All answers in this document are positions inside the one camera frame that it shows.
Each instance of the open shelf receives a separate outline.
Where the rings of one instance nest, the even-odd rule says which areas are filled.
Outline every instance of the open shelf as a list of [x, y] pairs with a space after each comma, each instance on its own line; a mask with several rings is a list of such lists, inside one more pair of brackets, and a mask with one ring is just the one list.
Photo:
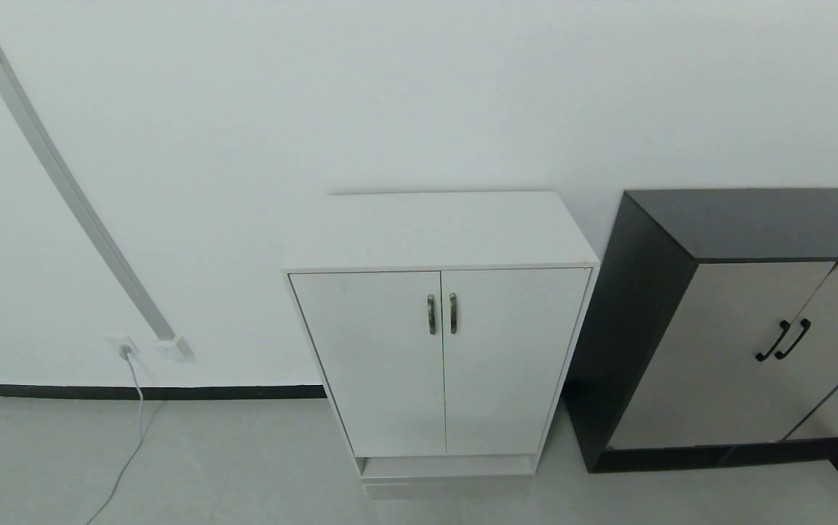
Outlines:
[[363, 479], [465, 478], [465, 476], [532, 475], [529, 455], [412, 456], [363, 458]]

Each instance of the silver handle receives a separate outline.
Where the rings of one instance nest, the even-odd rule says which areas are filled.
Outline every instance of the silver handle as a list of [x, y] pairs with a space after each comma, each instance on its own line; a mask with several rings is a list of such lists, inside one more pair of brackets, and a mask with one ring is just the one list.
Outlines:
[[428, 296], [428, 333], [435, 335], [435, 296]]
[[451, 301], [451, 333], [458, 333], [458, 296], [449, 295]]

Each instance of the cabinet base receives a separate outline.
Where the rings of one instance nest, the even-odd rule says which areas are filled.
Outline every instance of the cabinet base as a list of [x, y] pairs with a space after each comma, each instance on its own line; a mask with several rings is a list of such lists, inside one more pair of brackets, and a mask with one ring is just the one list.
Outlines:
[[838, 455], [838, 437], [738, 446], [689, 446], [603, 451], [588, 472], [639, 472], [812, 462]]
[[535, 456], [398, 456], [357, 458], [364, 481], [468, 478], [468, 476], [532, 475]]

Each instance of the black cabinet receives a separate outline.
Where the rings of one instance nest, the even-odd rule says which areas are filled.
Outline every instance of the black cabinet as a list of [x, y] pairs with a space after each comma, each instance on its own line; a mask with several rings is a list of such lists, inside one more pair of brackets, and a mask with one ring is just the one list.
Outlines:
[[624, 194], [563, 392], [589, 470], [826, 458], [837, 391], [838, 190]]

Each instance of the cabinet top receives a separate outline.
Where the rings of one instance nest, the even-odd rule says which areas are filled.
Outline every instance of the cabinet top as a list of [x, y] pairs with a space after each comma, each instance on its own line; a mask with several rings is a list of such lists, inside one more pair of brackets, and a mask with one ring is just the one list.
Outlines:
[[838, 260], [838, 189], [628, 190], [702, 262]]
[[289, 273], [599, 265], [555, 192], [332, 195], [285, 253]]

